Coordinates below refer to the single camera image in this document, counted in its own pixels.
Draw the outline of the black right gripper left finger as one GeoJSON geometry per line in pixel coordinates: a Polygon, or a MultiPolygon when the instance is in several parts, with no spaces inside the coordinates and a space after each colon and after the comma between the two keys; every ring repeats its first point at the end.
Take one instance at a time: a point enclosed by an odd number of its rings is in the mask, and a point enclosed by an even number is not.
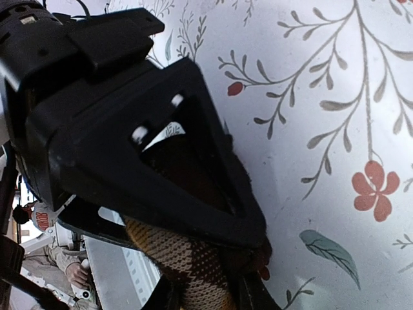
{"type": "Polygon", "coordinates": [[[179,310],[183,307],[184,283],[172,281],[162,275],[143,310],[179,310]]]}

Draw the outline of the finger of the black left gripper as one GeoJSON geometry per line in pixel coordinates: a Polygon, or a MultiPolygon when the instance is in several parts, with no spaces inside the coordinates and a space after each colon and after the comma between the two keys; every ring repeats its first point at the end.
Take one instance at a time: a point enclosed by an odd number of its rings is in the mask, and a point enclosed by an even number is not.
{"type": "Polygon", "coordinates": [[[75,197],[59,214],[57,222],[77,234],[120,247],[136,249],[125,227],[102,218],[101,207],[75,197]]]}
{"type": "Polygon", "coordinates": [[[63,125],[49,146],[60,187],[126,219],[256,249],[266,223],[200,68],[145,71],[63,125]]]}

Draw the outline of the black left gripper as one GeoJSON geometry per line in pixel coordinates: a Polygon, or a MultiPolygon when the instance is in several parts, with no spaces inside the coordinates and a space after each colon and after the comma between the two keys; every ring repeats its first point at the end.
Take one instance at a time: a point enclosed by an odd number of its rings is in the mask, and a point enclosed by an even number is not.
{"type": "Polygon", "coordinates": [[[138,64],[164,23],[145,8],[76,21],[43,6],[1,7],[1,101],[6,138],[34,196],[59,208],[61,186],[49,145],[90,100],[138,64]]]}

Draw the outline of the brown argyle sock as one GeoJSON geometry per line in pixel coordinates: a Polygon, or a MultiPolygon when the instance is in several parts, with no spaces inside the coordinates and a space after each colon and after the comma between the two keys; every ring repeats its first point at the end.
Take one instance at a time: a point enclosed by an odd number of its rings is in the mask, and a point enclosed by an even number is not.
{"type": "MultiPolygon", "coordinates": [[[[231,211],[231,201],[202,167],[184,134],[163,139],[145,150],[142,160],[156,173],[215,209],[231,211]]],[[[230,285],[237,276],[259,273],[269,280],[272,246],[268,240],[254,250],[225,249],[125,216],[127,235],[172,281],[184,283],[184,309],[236,309],[230,285]]]]}

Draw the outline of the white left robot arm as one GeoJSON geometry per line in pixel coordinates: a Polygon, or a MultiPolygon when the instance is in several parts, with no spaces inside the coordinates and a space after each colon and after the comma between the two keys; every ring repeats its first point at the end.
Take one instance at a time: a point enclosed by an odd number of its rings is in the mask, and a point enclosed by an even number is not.
{"type": "Polygon", "coordinates": [[[146,57],[164,24],[144,8],[62,22],[37,1],[1,2],[1,99],[30,190],[71,231],[123,247],[121,216],[227,247],[253,249],[265,217],[236,161],[200,68],[146,57]],[[143,163],[179,123],[230,204],[220,211],[143,163]]]}

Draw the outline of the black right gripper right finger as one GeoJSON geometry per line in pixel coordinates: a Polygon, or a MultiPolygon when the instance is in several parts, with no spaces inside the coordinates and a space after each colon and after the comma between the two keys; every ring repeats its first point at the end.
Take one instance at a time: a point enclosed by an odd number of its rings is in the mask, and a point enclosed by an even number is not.
{"type": "Polygon", "coordinates": [[[262,282],[259,273],[243,275],[237,283],[240,310],[281,310],[262,282]]]}

